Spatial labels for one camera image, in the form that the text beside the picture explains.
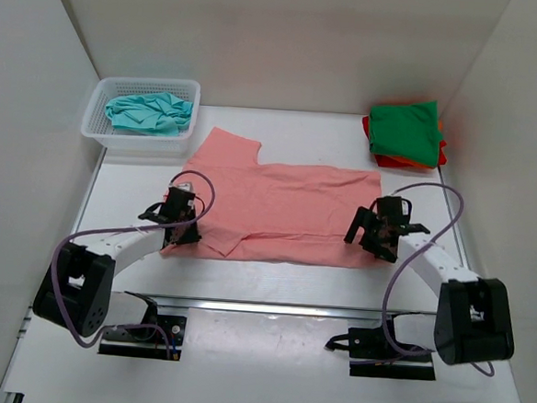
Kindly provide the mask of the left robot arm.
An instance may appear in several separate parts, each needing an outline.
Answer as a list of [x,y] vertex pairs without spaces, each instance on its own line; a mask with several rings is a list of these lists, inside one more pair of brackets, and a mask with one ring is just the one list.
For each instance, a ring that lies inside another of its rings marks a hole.
[[[149,206],[138,216],[156,225],[183,223],[196,218],[198,196],[191,183],[170,185],[163,202]],[[157,305],[137,293],[114,293],[114,276],[144,256],[175,245],[198,243],[197,223],[109,234],[90,246],[64,244],[56,261],[56,275],[64,308],[79,337],[90,337],[106,326],[126,325],[130,337],[148,341],[158,330]],[[35,295],[34,315],[66,328],[53,289],[51,266]]]

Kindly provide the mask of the pink t shirt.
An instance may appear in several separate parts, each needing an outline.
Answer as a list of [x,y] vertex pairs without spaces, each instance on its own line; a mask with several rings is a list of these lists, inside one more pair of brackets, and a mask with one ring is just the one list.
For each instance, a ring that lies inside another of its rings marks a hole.
[[162,250],[168,257],[286,261],[371,268],[378,260],[344,242],[355,212],[381,195],[369,170],[258,162],[261,144],[213,129],[184,168],[210,211],[199,243]]

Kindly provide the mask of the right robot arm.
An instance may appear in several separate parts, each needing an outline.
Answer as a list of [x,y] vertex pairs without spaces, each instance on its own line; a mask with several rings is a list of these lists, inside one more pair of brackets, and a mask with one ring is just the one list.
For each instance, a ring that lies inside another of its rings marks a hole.
[[390,296],[405,269],[411,269],[438,300],[433,317],[388,312],[382,304],[377,349],[388,358],[429,355],[458,365],[505,361],[514,354],[508,289],[497,279],[484,279],[453,259],[420,223],[411,221],[412,204],[387,196],[355,212],[344,240],[358,241],[375,258],[397,264],[386,286]]

